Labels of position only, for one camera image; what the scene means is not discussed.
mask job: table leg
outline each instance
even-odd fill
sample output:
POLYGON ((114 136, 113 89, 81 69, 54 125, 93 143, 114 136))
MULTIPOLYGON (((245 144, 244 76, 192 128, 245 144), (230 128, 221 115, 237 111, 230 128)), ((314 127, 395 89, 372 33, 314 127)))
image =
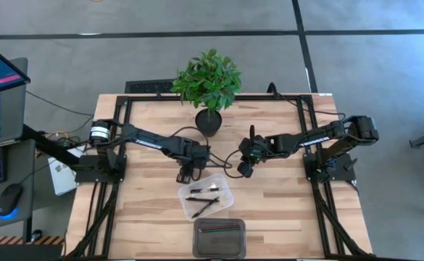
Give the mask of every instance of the table leg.
POLYGON ((33 216, 23 221, 23 244, 31 241, 31 226, 33 223, 33 216))

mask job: clear plastic box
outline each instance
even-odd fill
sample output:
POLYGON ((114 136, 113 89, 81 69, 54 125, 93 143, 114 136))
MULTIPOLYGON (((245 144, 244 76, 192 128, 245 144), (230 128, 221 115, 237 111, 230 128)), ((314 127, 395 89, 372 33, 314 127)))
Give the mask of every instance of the clear plastic box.
POLYGON ((183 186, 178 191, 178 196, 181 201, 181 205, 183 206, 184 215, 189 221, 195 221, 197 218, 204 218, 208 215, 211 215, 220 210, 224 210, 227 207, 230 207, 234 204, 234 198, 229 189, 228 182, 226 182, 226 177, 217 173, 211 175, 208 178, 204 178, 203 180, 194 182, 192 184, 183 186), (215 189, 220 188, 219 191, 204 191, 201 193, 191 193, 191 189, 215 189), (207 202, 195 202, 188 201, 186 198, 195 197, 197 199, 214 199, 219 197, 219 202, 213 203, 210 207, 206 208, 202 214, 198 217, 192 218, 194 214, 196 214, 202 207, 204 207, 207 202))

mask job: computer mouse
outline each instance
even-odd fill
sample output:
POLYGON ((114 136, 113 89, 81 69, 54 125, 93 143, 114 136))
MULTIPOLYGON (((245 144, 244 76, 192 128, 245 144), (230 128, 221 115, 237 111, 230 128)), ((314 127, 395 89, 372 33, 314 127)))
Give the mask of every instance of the computer mouse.
POLYGON ((0 196, 0 215, 5 216, 14 211, 22 195, 23 187, 21 184, 14 183, 8 185, 0 196))

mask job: potted plant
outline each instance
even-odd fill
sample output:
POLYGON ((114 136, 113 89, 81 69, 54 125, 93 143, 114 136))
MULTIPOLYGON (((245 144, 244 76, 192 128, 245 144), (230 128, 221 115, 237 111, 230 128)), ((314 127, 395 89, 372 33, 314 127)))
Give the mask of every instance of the potted plant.
POLYGON ((219 111, 229 108, 235 94, 241 92, 241 72, 236 68, 230 57, 223 58, 211 49, 208 54, 202 52, 200 58, 192 58, 173 81, 171 91, 181 95, 181 102, 190 101, 195 108, 200 104, 206 107, 196 116, 197 128, 206 136, 218 132, 223 121, 219 111))

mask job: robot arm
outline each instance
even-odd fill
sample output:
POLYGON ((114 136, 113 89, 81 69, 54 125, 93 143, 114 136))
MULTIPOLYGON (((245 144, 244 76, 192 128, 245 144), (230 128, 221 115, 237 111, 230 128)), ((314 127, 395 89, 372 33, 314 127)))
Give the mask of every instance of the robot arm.
POLYGON ((379 135, 374 120, 367 116, 352 116, 342 121, 333 121, 306 133, 296 135, 284 133, 264 138, 260 135, 255 136, 254 126, 251 126, 250 138, 245 138, 239 145, 242 163, 238 166, 238 171, 246 178, 250 178, 255 164, 287 158, 302 147, 331 139, 337 139, 337 142, 321 151, 319 168, 324 168, 326 162, 342 156, 356 146, 374 144, 379 135))
POLYGON ((142 130, 131 124, 120 124, 114 120, 97 120, 91 128, 90 143, 97 148, 100 162, 108 168, 115 167, 116 156, 113 148, 122 142, 133 142, 142 146, 160 150, 181 166, 176 182, 188 184, 195 169, 203 170, 210 158, 209 147, 199 142, 179 136, 164 137, 142 130), (121 128, 121 135, 109 141, 109 132, 113 125, 121 128))

